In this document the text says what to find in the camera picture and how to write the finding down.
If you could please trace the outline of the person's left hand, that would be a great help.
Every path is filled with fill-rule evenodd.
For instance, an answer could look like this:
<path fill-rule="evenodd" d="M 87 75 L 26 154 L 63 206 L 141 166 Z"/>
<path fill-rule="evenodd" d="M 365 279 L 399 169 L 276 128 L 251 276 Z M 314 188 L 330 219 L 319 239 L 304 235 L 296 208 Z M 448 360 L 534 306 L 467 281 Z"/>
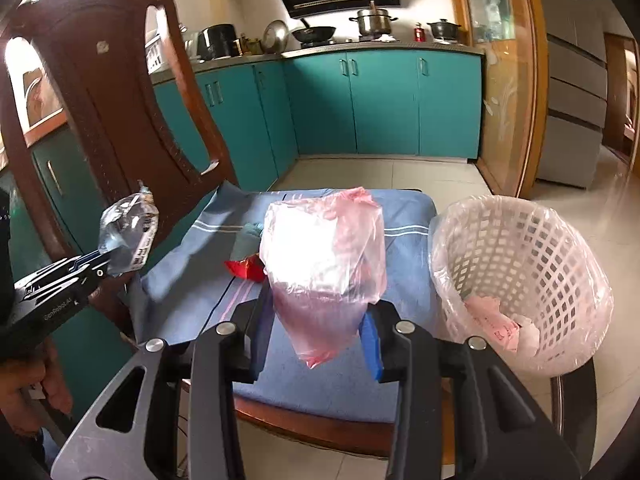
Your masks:
<path fill-rule="evenodd" d="M 73 397 L 67 388 L 58 350 L 47 338 L 34 358 L 8 361 L 1 365 L 1 411 L 11 429 L 21 437 L 33 437 L 42 422 L 23 396 L 22 390 L 42 385 L 52 408 L 69 415 Z"/>

